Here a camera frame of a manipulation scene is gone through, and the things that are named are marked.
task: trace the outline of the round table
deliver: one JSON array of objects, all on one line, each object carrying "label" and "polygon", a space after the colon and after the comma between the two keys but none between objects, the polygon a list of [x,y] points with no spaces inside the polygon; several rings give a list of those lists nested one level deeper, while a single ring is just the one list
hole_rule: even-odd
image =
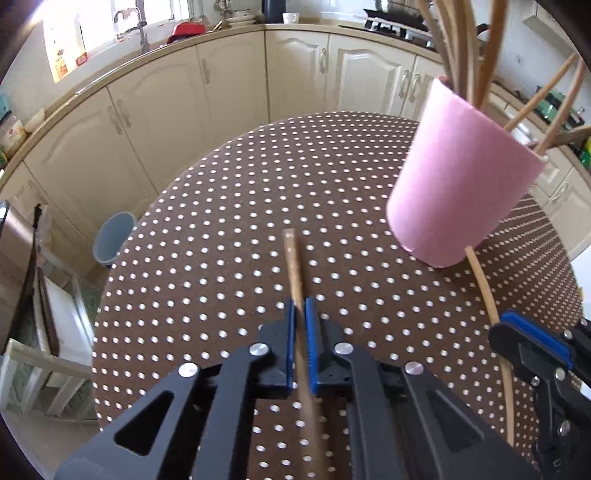
[{"label": "round table", "polygon": [[[504,434],[499,360],[468,262],[423,264],[385,219],[416,126],[368,113],[277,122],[229,141],[163,191],[103,292],[93,366],[100,424],[181,363],[223,362],[260,324],[282,317],[282,230],[293,227],[307,294],[321,314],[381,361],[424,363]],[[517,309],[552,329],[581,317],[568,256],[529,195],[477,254],[500,312]],[[532,390],[521,381],[514,388],[515,448],[533,461]],[[305,477],[294,400],[258,402],[249,479]],[[327,402],[323,409],[330,468],[348,478],[345,411]]]}]

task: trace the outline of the pink cup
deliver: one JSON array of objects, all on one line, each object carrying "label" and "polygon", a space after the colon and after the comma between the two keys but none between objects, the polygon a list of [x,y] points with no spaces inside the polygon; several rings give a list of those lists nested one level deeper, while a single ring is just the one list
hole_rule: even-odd
[{"label": "pink cup", "polygon": [[435,79],[387,204],[402,247],[441,268],[506,218],[544,162]]}]

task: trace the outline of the plastic jar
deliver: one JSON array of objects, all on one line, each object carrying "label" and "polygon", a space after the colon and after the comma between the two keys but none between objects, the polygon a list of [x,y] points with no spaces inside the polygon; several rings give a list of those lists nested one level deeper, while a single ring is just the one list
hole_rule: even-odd
[{"label": "plastic jar", "polygon": [[0,148],[6,158],[10,160],[26,139],[21,121],[9,110],[0,120]]}]

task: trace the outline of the plate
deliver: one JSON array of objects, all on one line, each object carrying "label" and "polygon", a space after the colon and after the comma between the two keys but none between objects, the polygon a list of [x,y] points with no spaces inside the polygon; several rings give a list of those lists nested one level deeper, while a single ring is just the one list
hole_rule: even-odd
[{"label": "plate", "polygon": [[231,27],[246,27],[247,25],[253,25],[256,20],[245,20],[244,22],[233,22],[230,24]]},{"label": "plate", "polygon": [[241,17],[227,18],[226,20],[228,21],[228,23],[242,23],[242,22],[254,20],[255,18],[256,18],[256,15],[243,15]]}]

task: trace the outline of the metal rivet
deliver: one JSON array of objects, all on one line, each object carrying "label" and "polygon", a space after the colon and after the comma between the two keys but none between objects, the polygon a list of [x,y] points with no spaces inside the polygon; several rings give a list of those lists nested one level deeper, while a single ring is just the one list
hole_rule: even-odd
[{"label": "metal rivet", "polygon": [[184,378],[194,377],[197,372],[199,372],[199,367],[193,362],[187,362],[178,368],[178,374]]},{"label": "metal rivet", "polygon": [[560,427],[558,428],[558,433],[560,434],[561,437],[566,437],[570,432],[570,422],[568,420],[565,420],[564,422],[562,422],[560,424]]},{"label": "metal rivet", "polygon": [[339,355],[349,355],[350,353],[353,353],[353,345],[347,342],[337,343],[335,345],[335,353],[338,353]]},{"label": "metal rivet", "polygon": [[269,353],[269,347],[266,343],[253,343],[249,348],[248,351],[253,356],[263,356]]},{"label": "metal rivet", "polygon": [[409,362],[404,365],[404,371],[409,375],[420,375],[425,371],[425,368],[419,362]]},{"label": "metal rivet", "polygon": [[558,367],[556,372],[554,372],[554,376],[556,377],[556,380],[560,380],[562,382],[562,380],[566,378],[566,373],[563,368]]}]

